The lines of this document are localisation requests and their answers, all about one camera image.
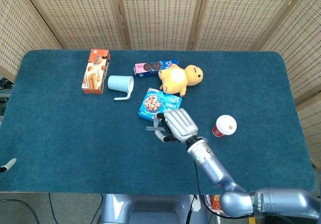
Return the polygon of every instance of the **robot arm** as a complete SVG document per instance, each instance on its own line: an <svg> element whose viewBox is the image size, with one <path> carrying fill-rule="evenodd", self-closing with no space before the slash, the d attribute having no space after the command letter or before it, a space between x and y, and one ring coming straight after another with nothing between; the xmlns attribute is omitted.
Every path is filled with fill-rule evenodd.
<svg viewBox="0 0 321 224"><path fill-rule="evenodd" d="M254 215L261 217L265 214L306 217L318 219L320 200L309 192L290 188L263 188L255 192L246 192L238 185L212 149L202 137L198 137L198 128L189 114L183 109L171 110L157 114L164 128L170 133L164 136L160 131L156 135L162 141L178 140L187 144L187 152L193 158L211 184L225 190L221 195L222 210L229 216L240 217Z"/></svg>

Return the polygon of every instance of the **yellow plush toy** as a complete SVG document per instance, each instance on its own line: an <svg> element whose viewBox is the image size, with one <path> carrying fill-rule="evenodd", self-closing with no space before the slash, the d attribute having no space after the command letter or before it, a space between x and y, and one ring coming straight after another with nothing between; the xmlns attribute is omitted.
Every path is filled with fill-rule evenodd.
<svg viewBox="0 0 321 224"><path fill-rule="evenodd" d="M187 86L193 86L203 80L203 71L201 68L189 65L185 69L173 64L170 68L158 72L159 78L162 80L160 89L164 93L180 93L183 97L186 93Z"/></svg>

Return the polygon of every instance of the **oreo package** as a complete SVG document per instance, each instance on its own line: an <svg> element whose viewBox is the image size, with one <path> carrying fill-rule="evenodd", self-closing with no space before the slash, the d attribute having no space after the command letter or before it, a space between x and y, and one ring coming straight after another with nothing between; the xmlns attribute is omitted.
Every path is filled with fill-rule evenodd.
<svg viewBox="0 0 321 224"><path fill-rule="evenodd" d="M134 66L134 74L138 78L157 76L158 71L170 68L172 64L178 65L179 62L176 59L172 59L156 62L136 63Z"/></svg>
<svg viewBox="0 0 321 224"><path fill-rule="evenodd" d="M181 97L149 88L138 111L138 116L146 120L154 121L157 113L165 113L173 109L179 109L181 102Z"/></svg>

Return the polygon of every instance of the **paper cup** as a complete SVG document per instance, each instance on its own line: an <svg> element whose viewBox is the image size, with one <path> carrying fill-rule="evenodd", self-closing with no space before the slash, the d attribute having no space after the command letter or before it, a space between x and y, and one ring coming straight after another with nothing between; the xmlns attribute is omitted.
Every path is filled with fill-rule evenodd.
<svg viewBox="0 0 321 224"><path fill-rule="evenodd" d="M237 124L232 116L222 115L216 120L216 124L212 131L216 137L222 137L224 135L234 134L236 128Z"/></svg>
<svg viewBox="0 0 321 224"><path fill-rule="evenodd" d="M110 76L108 88L116 91L126 92L126 97L116 97L114 100L127 100L130 98L134 88L134 78L132 76Z"/></svg>

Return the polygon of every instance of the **light blue mug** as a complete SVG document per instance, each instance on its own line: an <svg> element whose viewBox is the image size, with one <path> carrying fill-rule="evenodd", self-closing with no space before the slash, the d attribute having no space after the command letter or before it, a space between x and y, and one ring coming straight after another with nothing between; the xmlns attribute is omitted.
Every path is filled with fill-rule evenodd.
<svg viewBox="0 0 321 224"><path fill-rule="evenodd" d="M114 100L127 100L130 98L134 88L134 78L132 76L110 76L108 88L116 91L126 92L126 97L116 97Z"/></svg>

